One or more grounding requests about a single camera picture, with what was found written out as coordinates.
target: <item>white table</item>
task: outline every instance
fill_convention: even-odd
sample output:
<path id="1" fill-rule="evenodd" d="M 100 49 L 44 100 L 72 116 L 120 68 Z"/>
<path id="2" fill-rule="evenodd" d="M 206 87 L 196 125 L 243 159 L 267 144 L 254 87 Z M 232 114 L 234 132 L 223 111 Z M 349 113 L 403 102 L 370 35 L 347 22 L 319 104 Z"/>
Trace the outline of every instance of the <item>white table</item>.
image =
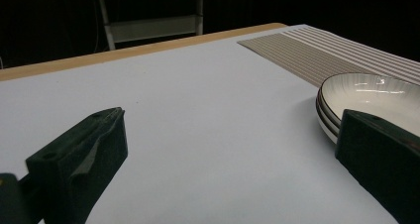
<path id="1" fill-rule="evenodd" d="M 237 44 L 296 27 L 2 81 L 0 171 L 119 106 L 129 156 L 87 223 L 395 223 L 335 159 L 317 88 Z"/>

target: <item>placemat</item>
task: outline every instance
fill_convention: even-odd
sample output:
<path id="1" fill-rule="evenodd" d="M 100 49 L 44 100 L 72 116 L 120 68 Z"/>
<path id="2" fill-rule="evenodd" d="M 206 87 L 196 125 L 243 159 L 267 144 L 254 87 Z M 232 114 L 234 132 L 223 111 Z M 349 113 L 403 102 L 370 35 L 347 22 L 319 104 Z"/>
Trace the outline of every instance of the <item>placemat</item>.
<path id="1" fill-rule="evenodd" d="M 328 77 L 347 72 L 387 75 L 420 84 L 420 62 L 310 26 L 238 43 L 318 87 Z"/>

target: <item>striped placemat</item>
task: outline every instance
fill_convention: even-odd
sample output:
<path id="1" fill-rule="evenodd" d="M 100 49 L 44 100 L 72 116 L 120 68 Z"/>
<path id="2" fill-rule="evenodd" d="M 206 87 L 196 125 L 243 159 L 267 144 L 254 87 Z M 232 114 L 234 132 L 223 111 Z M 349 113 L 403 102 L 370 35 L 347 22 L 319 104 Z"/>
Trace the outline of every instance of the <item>striped placemat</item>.
<path id="1" fill-rule="evenodd" d="M 420 62 L 309 26 L 238 43 L 318 87 L 328 77 L 346 72 L 387 75 L 420 84 Z"/>

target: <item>stack of plates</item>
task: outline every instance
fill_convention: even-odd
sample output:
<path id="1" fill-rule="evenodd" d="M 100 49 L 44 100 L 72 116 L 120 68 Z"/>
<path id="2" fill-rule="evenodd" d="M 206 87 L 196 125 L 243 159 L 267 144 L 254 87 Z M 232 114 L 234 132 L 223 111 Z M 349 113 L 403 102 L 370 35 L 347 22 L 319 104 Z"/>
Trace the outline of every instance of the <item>stack of plates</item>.
<path id="1" fill-rule="evenodd" d="M 420 137 L 420 86 L 392 77 L 344 73 L 326 79 L 316 98 L 318 121 L 337 143 L 345 109 L 383 118 Z"/>

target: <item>dark background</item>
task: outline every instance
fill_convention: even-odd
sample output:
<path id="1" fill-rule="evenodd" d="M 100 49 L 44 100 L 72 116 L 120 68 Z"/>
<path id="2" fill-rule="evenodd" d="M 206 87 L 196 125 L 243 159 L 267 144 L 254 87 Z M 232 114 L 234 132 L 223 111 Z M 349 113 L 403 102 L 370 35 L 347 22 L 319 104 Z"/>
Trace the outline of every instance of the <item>dark background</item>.
<path id="1" fill-rule="evenodd" d="M 204 0 L 204 33 L 307 24 L 420 61 L 420 0 Z M 112 21 L 194 13 L 195 0 L 106 0 Z M 119 45 L 119 48 L 148 42 Z M 0 0 L 5 67 L 107 51 L 97 0 Z"/>

